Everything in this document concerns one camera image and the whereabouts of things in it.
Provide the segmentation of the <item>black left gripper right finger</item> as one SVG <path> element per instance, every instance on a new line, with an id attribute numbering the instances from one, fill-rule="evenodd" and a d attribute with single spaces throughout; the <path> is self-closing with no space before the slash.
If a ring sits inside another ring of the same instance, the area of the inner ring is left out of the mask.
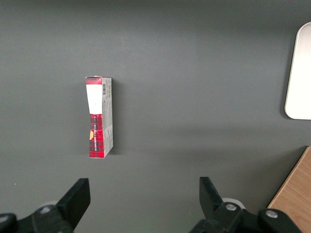
<path id="1" fill-rule="evenodd" d="M 199 201 L 204 219 L 191 233 L 300 233 L 281 210 L 261 209 L 257 215 L 231 201 L 223 201 L 209 177 L 200 177 Z"/>

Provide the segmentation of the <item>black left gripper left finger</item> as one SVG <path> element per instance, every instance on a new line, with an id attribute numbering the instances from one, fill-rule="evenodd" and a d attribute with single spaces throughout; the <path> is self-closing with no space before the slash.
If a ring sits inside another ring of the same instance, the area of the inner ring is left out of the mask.
<path id="1" fill-rule="evenodd" d="M 89 179 L 80 178 L 55 205 L 44 205 L 20 220 L 13 213 L 1 214 L 0 231 L 2 233 L 72 233 L 89 205 Z"/>

